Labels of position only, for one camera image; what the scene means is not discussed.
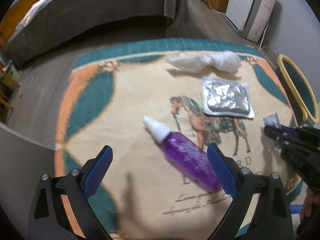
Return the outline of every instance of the gray cloth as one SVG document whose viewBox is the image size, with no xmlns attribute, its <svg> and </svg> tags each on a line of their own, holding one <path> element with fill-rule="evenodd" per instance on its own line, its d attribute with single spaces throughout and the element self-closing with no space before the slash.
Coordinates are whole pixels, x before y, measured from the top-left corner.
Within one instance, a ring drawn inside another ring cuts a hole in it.
<svg viewBox="0 0 320 240">
<path fill-rule="evenodd" d="M 137 16 L 164 15 L 173 21 L 166 37 L 176 37 L 188 21 L 187 0 L 52 0 L 27 26 L 17 29 L 7 53 L 17 68 L 88 29 Z"/>
</svg>

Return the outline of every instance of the orange pattern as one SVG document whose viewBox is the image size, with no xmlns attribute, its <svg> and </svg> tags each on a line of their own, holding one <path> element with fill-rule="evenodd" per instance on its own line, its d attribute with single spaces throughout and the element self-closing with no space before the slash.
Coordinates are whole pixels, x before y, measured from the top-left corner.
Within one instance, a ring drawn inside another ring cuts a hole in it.
<svg viewBox="0 0 320 240">
<path fill-rule="evenodd" d="M 55 150 L 54 153 L 54 175 L 61 177 L 65 175 L 66 166 L 64 163 L 63 150 Z"/>
<path fill-rule="evenodd" d="M 70 222 L 70 225 L 71 225 L 71 228 L 72 228 L 73 232 L 76 235 L 85 238 L 85 236 L 84 236 L 84 234 L 83 234 L 83 232 L 82 232 L 82 230 L 81 230 L 81 228 L 80 228 L 80 226 L 78 224 L 76 216 L 73 213 L 73 210 L 72 210 L 72 207 L 70 205 L 68 196 L 67 195 L 61 195 L 61 199 L 62 199 L 63 206 L 64 206 L 64 209 L 66 210 L 66 213 L 67 213 L 67 216 L 68 216 L 68 219 L 69 219 L 69 222 Z"/>
<path fill-rule="evenodd" d="M 76 70 L 70 76 L 70 84 L 64 93 L 60 106 L 56 133 L 57 143 L 64 143 L 64 136 L 67 131 L 67 124 L 71 116 L 73 106 L 78 100 L 82 91 L 87 87 L 90 80 L 98 73 L 99 69 L 100 67 L 95 63 L 88 64 Z"/>
</svg>

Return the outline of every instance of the white bottle cap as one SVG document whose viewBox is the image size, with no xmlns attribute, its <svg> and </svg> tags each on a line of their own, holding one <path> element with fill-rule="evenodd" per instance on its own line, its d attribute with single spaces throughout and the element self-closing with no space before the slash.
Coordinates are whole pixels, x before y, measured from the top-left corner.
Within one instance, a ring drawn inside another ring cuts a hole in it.
<svg viewBox="0 0 320 240">
<path fill-rule="evenodd" d="M 157 122 L 150 116 L 143 117 L 142 122 L 158 143 L 162 143 L 168 134 L 172 132 L 169 127 L 165 126 L 163 123 Z"/>
</svg>

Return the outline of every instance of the bottle label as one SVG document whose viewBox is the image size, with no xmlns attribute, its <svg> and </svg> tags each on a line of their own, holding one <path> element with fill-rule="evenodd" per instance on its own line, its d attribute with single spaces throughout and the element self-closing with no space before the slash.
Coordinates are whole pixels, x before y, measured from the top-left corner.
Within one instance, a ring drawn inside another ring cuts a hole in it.
<svg viewBox="0 0 320 240">
<path fill-rule="evenodd" d="M 179 143 L 178 150 L 186 153 L 184 155 L 184 162 L 191 162 L 194 164 L 195 170 L 203 170 L 207 176 L 211 175 L 208 167 L 210 167 L 207 155 L 197 145 L 192 142 Z"/>
</svg>

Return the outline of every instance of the small foil packet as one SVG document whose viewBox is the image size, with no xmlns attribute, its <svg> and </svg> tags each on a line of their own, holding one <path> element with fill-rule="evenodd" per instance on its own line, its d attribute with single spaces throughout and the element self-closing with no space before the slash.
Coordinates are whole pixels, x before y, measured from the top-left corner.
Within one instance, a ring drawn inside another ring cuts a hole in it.
<svg viewBox="0 0 320 240">
<path fill-rule="evenodd" d="M 263 118 L 263 123 L 264 123 L 264 126 L 271 125 L 271 126 L 274 126 L 276 128 L 281 129 L 281 124 L 280 124 L 279 117 L 278 117 L 277 113 L 274 113 L 274 114 L 272 114 L 270 116 L 264 117 Z M 269 146 L 269 150 L 278 150 L 278 149 L 280 149 L 279 142 L 277 142 L 275 140 L 272 140 L 270 138 L 268 138 L 268 146 Z"/>
<path fill-rule="evenodd" d="M 215 77 L 204 77 L 203 109 L 209 115 L 253 118 L 249 85 Z"/>
</svg>

